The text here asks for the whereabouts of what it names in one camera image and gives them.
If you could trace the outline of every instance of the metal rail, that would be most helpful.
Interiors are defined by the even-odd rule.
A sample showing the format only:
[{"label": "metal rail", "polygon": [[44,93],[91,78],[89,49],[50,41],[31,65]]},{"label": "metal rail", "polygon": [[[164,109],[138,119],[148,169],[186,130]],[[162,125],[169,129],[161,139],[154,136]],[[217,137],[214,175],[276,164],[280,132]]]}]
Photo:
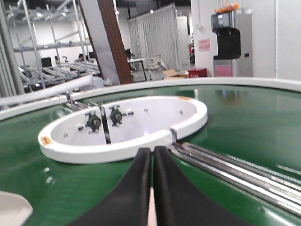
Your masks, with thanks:
[{"label": "metal rail", "polygon": [[253,195],[301,216],[301,187],[297,184],[190,143],[174,144],[171,152]]}]

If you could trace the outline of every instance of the person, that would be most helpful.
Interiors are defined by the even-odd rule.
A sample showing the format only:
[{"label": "person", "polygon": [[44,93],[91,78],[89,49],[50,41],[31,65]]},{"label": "person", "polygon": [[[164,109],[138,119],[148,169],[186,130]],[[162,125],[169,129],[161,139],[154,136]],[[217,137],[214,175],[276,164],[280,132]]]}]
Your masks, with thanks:
[{"label": "person", "polygon": [[79,54],[79,58],[76,59],[74,62],[83,62],[84,61],[84,55],[81,53]]}]

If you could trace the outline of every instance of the white curved rail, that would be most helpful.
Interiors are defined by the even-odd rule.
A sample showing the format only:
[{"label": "white curved rail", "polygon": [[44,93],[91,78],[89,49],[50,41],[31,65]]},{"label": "white curved rail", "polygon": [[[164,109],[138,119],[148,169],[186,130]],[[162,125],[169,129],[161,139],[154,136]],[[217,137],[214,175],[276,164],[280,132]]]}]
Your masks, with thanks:
[{"label": "white curved rail", "polygon": [[168,86],[188,86],[188,85],[239,85],[239,86],[257,86],[276,89],[286,89],[301,92],[301,81],[265,79],[265,78],[193,78],[180,80],[161,80],[150,82],[139,82],[121,86],[113,86],[105,89],[94,89],[71,95],[72,100],[79,100],[88,97],[95,97],[110,93],[130,91],[136,89],[147,89]]}]

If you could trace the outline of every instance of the white pipe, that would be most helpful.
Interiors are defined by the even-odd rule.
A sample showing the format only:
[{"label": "white pipe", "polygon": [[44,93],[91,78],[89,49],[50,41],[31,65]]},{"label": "white pipe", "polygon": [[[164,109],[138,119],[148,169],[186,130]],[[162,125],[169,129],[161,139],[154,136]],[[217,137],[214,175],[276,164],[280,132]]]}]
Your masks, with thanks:
[{"label": "white pipe", "polygon": [[86,75],[81,78],[74,79],[72,81],[68,81],[63,84],[59,84],[36,92],[17,95],[13,97],[2,97],[0,98],[0,106],[25,103],[25,102],[44,99],[47,97],[52,97],[64,93],[67,90],[72,90],[78,87],[90,85],[91,81],[92,81],[92,75]]}]

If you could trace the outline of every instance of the black bracket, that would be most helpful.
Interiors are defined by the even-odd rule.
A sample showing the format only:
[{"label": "black bracket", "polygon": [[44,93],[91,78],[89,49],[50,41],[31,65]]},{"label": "black bracket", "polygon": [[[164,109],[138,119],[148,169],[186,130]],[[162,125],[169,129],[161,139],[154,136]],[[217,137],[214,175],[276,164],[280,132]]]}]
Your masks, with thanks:
[{"label": "black bracket", "polygon": [[101,119],[94,112],[90,112],[86,115],[89,116],[86,126],[89,126],[92,129],[92,132],[98,132],[99,127],[102,124]]}]

